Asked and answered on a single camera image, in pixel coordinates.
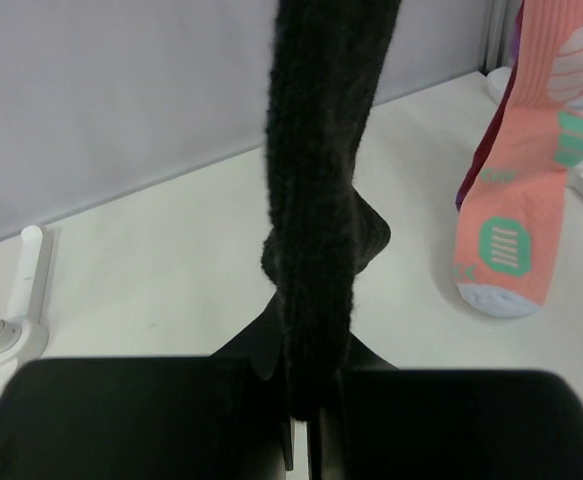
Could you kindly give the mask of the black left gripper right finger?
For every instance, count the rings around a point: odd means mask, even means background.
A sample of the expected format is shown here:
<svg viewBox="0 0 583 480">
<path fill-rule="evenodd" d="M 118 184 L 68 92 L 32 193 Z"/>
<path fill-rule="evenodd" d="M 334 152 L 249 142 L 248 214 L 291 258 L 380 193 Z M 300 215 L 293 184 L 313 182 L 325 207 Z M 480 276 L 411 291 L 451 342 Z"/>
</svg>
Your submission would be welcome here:
<svg viewBox="0 0 583 480">
<path fill-rule="evenodd" d="M 583 404 L 542 370 L 399 370 L 352 338 L 312 479 L 583 479 Z"/>
</svg>

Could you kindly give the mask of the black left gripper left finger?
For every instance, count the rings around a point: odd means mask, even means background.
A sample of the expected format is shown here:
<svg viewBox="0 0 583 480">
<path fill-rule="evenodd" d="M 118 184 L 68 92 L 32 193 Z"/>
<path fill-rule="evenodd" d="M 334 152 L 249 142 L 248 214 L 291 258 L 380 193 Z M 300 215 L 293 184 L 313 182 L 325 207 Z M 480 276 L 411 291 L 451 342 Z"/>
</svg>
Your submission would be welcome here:
<svg viewBox="0 0 583 480">
<path fill-rule="evenodd" d="M 278 303 L 209 356 L 55 358 L 0 395 L 0 479 L 282 479 Z"/>
</svg>

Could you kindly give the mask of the maroon purple sock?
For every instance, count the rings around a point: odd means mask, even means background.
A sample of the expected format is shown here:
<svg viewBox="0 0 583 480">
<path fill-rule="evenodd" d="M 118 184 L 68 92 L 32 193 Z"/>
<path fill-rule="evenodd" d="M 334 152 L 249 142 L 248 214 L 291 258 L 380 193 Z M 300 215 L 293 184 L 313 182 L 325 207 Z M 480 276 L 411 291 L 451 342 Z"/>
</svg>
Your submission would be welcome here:
<svg viewBox="0 0 583 480">
<path fill-rule="evenodd" d="M 467 194 L 469 193 L 471 187 L 473 186 L 475 180 L 477 179 L 478 174 L 482 170 L 482 167 L 484 166 L 487 157 L 491 153 L 495 139 L 502 125 L 504 108 L 509 100 L 517 75 L 517 59 L 520 50 L 520 36 L 523 19 L 523 10 L 524 2 L 521 2 L 521 5 L 515 17 L 513 33 L 511 34 L 510 37 L 512 67 L 508 70 L 508 77 L 506 79 L 506 82 L 504 84 L 501 84 L 498 89 L 490 93 L 492 98 L 495 99 L 498 103 L 497 110 L 493 115 L 491 122 L 482 137 L 482 140 L 480 141 L 478 147 L 474 152 L 472 164 L 468 169 L 465 178 L 456 194 L 455 205 L 457 210 L 460 210 L 463 201 L 465 200 Z"/>
</svg>

